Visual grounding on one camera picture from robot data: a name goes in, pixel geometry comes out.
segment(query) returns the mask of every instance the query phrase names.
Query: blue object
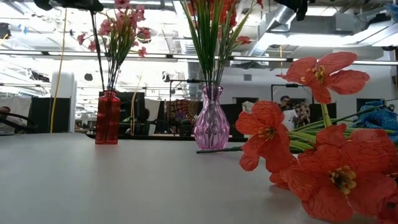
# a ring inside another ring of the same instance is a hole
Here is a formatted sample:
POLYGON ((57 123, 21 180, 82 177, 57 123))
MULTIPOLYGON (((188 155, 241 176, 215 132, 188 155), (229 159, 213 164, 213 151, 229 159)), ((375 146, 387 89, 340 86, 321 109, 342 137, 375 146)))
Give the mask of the blue object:
MULTIPOLYGON (((376 106, 383 105, 384 102, 371 101, 367 102, 365 105, 359 109, 364 111, 376 106)), ((391 111, 388 107, 383 106, 381 108, 375 109, 374 111, 364 113, 358 116, 354 125, 354 128, 376 128, 376 129, 386 129, 395 131, 390 134, 390 139, 394 142, 398 142, 398 120, 397 114, 391 111)))
POLYGON ((386 4, 384 7, 391 13, 392 20, 398 22, 398 4, 386 4))

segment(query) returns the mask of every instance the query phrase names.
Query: yellow cable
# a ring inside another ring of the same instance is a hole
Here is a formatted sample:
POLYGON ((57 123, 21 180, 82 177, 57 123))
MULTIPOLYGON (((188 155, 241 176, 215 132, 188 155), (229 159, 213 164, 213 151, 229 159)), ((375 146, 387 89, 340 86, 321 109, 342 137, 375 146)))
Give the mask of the yellow cable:
POLYGON ((134 125, 134 103, 135 102, 134 102, 134 100, 136 99, 136 94, 137 94, 137 90, 138 90, 139 84, 141 82, 141 78, 142 78, 142 72, 141 72, 141 75, 139 76, 137 88, 136 88, 136 90, 134 90, 134 94, 132 95, 132 99, 131 99, 130 117, 132 119, 130 119, 130 135, 134 135, 134 128, 135 128, 135 125, 134 125))
POLYGON ((68 9, 66 8, 65 9, 65 18, 64 18, 64 22, 63 22, 63 38, 62 38, 62 53, 61 53, 60 68, 59 68, 59 71, 58 71, 57 85, 55 86, 54 101, 52 102, 51 120, 50 120, 50 133, 52 133, 52 128, 53 128, 53 125, 54 125, 55 102, 57 101, 58 87, 59 87, 60 78, 61 78, 63 51, 65 50, 65 31, 67 29, 67 14, 68 14, 68 9))
POLYGON ((2 44, 4 43, 4 41, 6 41, 6 38, 8 37, 8 34, 6 34, 2 39, 1 39, 1 42, 0 42, 0 47, 2 46, 2 44))
MULTIPOLYGON (((279 47, 280 57, 282 58, 282 46, 279 47)), ((280 74, 282 74, 282 67, 284 66, 283 62, 280 62, 280 74)))

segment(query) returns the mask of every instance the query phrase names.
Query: black cord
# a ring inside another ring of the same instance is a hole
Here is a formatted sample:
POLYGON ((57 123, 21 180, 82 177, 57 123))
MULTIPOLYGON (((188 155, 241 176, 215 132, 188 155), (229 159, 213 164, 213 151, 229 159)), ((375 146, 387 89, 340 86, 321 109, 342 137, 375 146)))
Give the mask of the black cord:
POLYGON ((15 117, 15 118, 24 119, 24 120, 27 121, 27 124, 30 124, 29 126, 22 126, 22 125, 19 125, 19 124, 16 124, 16 123, 12 122, 12 121, 7 120, 6 117, 0 116, 0 123, 6 124, 6 125, 11 126, 11 127, 15 128, 15 129, 23 130, 23 131, 33 131, 33 130, 35 130, 37 128, 37 124, 34 123, 31 119, 29 119, 29 118, 27 118, 25 116, 22 116, 22 115, 19 115, 19 114, 13 114, 13 113, 5 113, 5 112, 2 112, 2 111, 0 111, 0 115, 4 115, 6 117, 7 116, 12 116, 12 117, 15 117))
POLYGON ((90 11, 91 14, 91 23, 93 24, 93 33, 94 33, 94 40, 95 40, 95 47, 97 50, 97 58, 98 58, 98 64, 99 64, 99 73, 101 74, 101 81, 102 81, 102 90, 105 91, 105 84, 104 84, 104 73, 102 71, 102 61, 101 61, 101 48, 100 48, 100 42, 98 41, 98 34, 97 34, 97 28, 95 25, 95 12, 90 11))

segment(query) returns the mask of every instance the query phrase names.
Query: desk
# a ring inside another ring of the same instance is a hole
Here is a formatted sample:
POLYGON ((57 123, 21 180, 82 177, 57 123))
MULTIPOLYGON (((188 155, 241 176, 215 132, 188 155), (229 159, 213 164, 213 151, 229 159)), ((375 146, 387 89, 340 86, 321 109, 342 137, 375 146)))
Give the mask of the desk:
POLYGON ((96 146, 72 133, 7 136, 0 146, 3 224, 325 223, 271 186, 264 162, 243 171, 241 152, 196 154, 189 141, 96 146))

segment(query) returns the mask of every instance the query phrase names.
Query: flower petal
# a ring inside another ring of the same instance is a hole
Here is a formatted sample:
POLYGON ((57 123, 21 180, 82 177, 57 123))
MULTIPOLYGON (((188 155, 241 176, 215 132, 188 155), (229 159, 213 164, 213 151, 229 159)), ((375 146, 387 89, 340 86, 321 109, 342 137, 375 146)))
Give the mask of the flower petal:
POLYGON ((381 172, 396 157, 395 145, 388 141, 348 141, 341 148, 344 163, 356 172, 381 172))
POLYGON ((242 112, 235 123, 235 128, 242 134, 258 134, 258 131, 264 129, 264 125, 258 121, 253 114, 242 112))
POLYGON ((272 127, 284 120, 284 114, 278 104, 270 101, 258 101, 253 105, 251 113, 261 123, 272 127))
POLYGON ((331 145, 322 145, 317 151, 311 154, 300 154, 298 156, 300 166, 313 173, 323 173, 342 166, 340 150, 331 145))
POLYGON ((343 70, 326 77, 324 84, 340 95, 350 95, 361 91, 369 79, 365 72, 343 70))
POLYGON ((301 81, 301 78, 305 77, 305 75, 307 74, 307 70, 314 68, 316 63, 317 59, 315 57, 301 58, 290 65, 286 75, 277 76, 289 82, 304 84, 301 81))
POLYGON ((244 143, 242 150, 246 155, 249 156, 260 156, 260 152, 263 152, 266 148, 266 139, 259 136, 253 136, 244 143))
POLYGON ((302 205, 312 218, 330 222, 342 222, 353 216, 353 209, 348 205, 345 195, 332 182, 322 185, 302 205))
POLYGON ((381 211, 377 215, 377 224, 398 223, 398 190, 388 196, 384 201, 381 211))
POLYGON ((362 174, 355 182, 356 187, 348 194, 349 204, 356 212, 369 217, 379 213, 384 198, 397 188, 394 179, 377 173, 362 174))
POLYGON ((289 186, 282 179, 282 172, 283 172, 283 170, 271 174, 271 176, 269 177, 269 181, 271 181, 273 184, 276 184, 276 186, 281 188, 281 189, 288 190, 289 186))
POLYGON ((328 88, 322 85, 312 72, 308 72, 305 76, 306 86, 312 90, 312 96, 319 103, 331 103, 331 96, 328 88))
POLYGON ((287 183, 289 189, 301 200, 308 200, 314 190, 319 186, 318 175, 307 172, 303 167, 292 166, 282 171, 282 180, 287 183))
POLYGON ((239 161, 239 165, 245 171, 253 171, 259 165, 259 159, 260 156, 258 155, 247 155, 244 153, 239 161))
POLYGON ((324 66, 325 75, 330 75, 351 65, 357 58, 358 56, 351 52, 337 52, 324 56, 318 64, 324 66))
POLYGON ((389 139, 385 130, 381 129, 360 129, 353 131, 349 136, 352 141, 387 141, 389 139))
POLYGON ((317 146, 329 144, 340 148, 347 141, 343 134, 346 128, 346 124, 339 124, 322 129, 317 134, 317 146))
POLYGON ((296 160, 288 146, 267 147, 262 156, 266 159, 266 169, 272 173, 288 168, 296 160))

